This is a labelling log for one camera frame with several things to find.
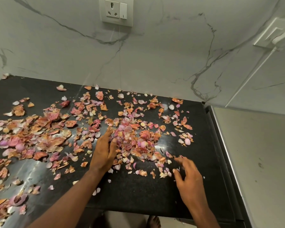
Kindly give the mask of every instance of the person's left hand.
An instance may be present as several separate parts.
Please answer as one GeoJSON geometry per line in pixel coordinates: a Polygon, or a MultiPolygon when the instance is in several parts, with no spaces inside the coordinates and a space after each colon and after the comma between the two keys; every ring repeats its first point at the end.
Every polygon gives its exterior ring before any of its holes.
{"type": "Polygon", "coordinates": [[[117,154],[116,138],[111,141],[109,150],[109,137],[113,132],[113,128],[108,127],[106,133],[97,140],[90,164],[90,170],[96,170],[101,174],[105,174],[112,167],[114,158],[117,154]]]}

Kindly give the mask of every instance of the person's right hand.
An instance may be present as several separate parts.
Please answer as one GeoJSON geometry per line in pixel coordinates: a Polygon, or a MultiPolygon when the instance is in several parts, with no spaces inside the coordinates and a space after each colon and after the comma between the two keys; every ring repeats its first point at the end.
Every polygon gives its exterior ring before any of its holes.
{"type": "Polygon", "coordinates": [[[208,208],[203,177],[194,162],[186,157],[177,157],[175,158],[175,161],[183,166],[186,173],[185,180],[183,181],[179,171],[173,169],[176,185],[184,204],[191,213],[198,213],[201,210],[208,208]]]}

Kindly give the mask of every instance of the forearm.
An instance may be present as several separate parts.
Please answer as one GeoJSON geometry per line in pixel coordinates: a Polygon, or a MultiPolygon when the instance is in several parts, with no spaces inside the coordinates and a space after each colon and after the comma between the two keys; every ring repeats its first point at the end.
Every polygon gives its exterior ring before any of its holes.
{"type": "Polygon", "coordinates": [[[189,211],[197,228],[220,228],[214,214],[208,206],[199,209],[190,209],[189,211]]]}
{"type": "Polygon", "coordinates": [[[74,228],[103,173],[89,170],[66,194],[27,228],[74,228]]]}

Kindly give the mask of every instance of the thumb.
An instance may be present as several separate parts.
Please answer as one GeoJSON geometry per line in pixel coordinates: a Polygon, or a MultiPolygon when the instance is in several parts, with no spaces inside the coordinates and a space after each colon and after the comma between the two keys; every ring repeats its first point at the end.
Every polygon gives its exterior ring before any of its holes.
{"type": "Polygon", "coordinates": [[[177,169],[173,169],[173,173],[174,173],[174,177],[175,177],[175,180],[176,180],[176,185],[178,187],[178,189],[180,187],[182,187],[184,181],[179,173],[179,171],[177,169]]]}
{"type": "Polygon", "coordinates": [[[109,152],[109,158],[111,159],[114,159],[116,157],[116,148],[117,148],[116,143],[117,139],[113,138],[110,144],[110,152],[109,152]]]}

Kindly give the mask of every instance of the marble wall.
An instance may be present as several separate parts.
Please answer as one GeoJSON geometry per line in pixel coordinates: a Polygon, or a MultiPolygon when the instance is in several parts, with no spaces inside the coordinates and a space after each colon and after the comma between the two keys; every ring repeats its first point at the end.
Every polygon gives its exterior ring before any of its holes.
{"type": "MultiPolygon", "coordinates": [[[[285,0],[134,0],[133,27],[98,0],[0,0],[2,73],[226,105],[270,51],[252,46],[285,0]]],[[[285,50],[229,104],[285,114],[285,50]]]]}

